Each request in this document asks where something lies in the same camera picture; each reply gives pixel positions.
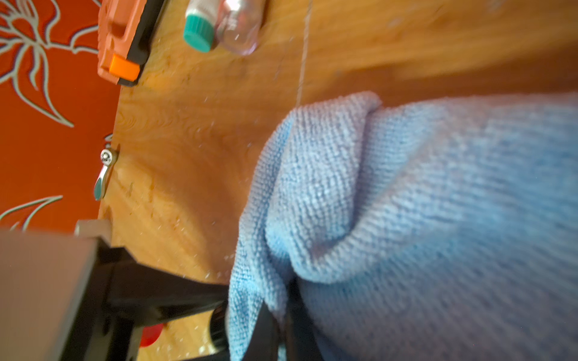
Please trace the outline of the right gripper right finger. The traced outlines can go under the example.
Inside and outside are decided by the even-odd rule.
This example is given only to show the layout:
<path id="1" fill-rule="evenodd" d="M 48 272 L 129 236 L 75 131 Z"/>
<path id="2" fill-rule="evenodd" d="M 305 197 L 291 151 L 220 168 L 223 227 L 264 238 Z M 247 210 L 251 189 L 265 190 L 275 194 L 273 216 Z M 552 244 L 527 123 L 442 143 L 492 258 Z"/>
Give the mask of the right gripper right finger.
<path id="1" fill-rule="evenodd" d="M 285 347 L 288 361 L 322 361 L 313 324 L 301 298 L 296 280 L 288 287 L 285 317 Z"/>

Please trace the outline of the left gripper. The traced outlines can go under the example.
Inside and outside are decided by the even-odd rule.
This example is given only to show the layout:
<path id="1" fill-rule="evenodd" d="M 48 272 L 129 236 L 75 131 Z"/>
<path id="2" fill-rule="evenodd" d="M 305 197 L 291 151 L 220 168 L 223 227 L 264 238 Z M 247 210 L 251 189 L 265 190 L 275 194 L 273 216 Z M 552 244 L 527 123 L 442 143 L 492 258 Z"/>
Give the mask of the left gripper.
<path id="1" fill-rule="evenodd" d="M 87 285 L 59 360 L 135 360 L 143 326 L 211 311 L 229 287 L 139 264 L 126 248 L 96 239 Z M 183 361 L 230 361 L 229 350 Z"/>

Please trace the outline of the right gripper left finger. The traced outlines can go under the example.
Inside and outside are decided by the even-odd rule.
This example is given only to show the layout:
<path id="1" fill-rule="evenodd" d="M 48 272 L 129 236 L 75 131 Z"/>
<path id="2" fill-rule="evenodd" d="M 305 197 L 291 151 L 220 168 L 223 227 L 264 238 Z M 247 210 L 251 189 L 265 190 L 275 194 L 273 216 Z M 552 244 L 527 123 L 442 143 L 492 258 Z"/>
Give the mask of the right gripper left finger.
<path id="1" fill-rule="evenodd" d="M 279 343 L 277 320 L 263 302 L 242 361 L 277 361 Z"/>

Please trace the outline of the blue microfiber cloth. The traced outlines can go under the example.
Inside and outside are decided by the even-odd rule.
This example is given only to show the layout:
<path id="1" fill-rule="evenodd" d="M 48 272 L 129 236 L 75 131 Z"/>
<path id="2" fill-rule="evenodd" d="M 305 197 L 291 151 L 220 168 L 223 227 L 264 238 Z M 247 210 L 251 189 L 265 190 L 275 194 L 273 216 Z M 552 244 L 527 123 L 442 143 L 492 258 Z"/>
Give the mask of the blue microfiber cloth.
<path id="1" fill-rule="evenodd" d="M 577 95 L 293 110 L 239 220 L 230 356 L 299 285 L 325 359 L 577 358 Z"/>

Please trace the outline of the green cap toothpaste tube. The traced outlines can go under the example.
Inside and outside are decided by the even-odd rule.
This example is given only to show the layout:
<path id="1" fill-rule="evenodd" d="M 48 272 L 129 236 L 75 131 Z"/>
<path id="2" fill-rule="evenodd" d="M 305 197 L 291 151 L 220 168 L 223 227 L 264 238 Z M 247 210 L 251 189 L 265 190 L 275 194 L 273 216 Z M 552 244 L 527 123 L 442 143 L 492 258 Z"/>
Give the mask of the green cap toothpaste tube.
<path id="1" fill-rule="evenodd" d="M 221 4 L 220 0 L 189 1 L 183 38 L 194 50 L 208 53 L 212 49 Z"/>

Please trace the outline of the pink translucent tube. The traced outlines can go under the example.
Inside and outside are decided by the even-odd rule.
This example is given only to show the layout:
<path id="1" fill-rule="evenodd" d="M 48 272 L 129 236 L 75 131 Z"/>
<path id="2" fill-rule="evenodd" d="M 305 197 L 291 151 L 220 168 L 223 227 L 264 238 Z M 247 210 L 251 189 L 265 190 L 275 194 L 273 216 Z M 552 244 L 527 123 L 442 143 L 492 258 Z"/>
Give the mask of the pink translucent tube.
<path id="1" fill-rule="evenodd" d="M 216 30 L 219 45 L 243 57 L 252 54 L 257 48 L 266 3 L 265 0 L 223 1 Z"/>

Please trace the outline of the black cap white tube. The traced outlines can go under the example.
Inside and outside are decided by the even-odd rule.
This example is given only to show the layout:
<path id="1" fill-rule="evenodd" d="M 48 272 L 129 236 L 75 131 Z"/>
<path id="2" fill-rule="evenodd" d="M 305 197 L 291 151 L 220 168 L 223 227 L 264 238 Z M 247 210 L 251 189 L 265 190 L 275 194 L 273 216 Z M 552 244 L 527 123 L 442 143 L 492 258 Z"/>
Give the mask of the black cap white tube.
<path id="1" fill-rule="evenodd" d="M 228 302 L 224 301 L 213 312 L 209 322 L 209 335 L 215 350 L 227 350 L 229 347 L 227 336 Z"/>

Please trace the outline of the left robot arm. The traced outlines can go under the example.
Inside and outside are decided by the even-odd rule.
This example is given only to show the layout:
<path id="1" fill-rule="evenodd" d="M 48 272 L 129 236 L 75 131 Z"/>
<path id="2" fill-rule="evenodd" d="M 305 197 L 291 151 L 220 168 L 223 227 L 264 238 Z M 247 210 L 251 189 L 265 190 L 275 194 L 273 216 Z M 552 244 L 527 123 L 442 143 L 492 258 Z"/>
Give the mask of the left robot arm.
<path id="1" fill-rule="evenodd" d="M 228 296 L 137 262 L 101 238 L 1 232 L 3 360 L 135 360 L 143 330 Z"/>

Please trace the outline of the ratchet wrench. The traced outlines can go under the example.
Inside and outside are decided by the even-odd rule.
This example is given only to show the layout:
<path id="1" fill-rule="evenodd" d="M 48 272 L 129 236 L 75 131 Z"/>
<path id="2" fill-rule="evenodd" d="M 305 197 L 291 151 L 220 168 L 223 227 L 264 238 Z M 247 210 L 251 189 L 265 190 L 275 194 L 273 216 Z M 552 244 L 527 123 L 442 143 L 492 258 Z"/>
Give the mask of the ratchet wrench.
<path id="1" fill-rule="evenodd" d="M 118 152 L 111 147 L 106 147 L 100 153 L 102 168 L 93 188 L 93 197 L 96 201 L 101 201 L 105 194 L 109 176 L 117 162 Z"/>

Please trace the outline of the orange tool case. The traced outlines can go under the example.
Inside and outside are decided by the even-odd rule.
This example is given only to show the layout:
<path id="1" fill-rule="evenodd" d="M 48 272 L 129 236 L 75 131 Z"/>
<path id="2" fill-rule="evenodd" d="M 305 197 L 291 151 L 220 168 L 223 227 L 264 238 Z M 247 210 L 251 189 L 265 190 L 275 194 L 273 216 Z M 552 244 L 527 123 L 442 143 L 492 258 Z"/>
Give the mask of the orange tool case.
<path id="1" fill-rule="evenodd" d="M 151 54 L 164 0 L 106 0 L 98 16 L 98 75 L 134 87 Z"/>

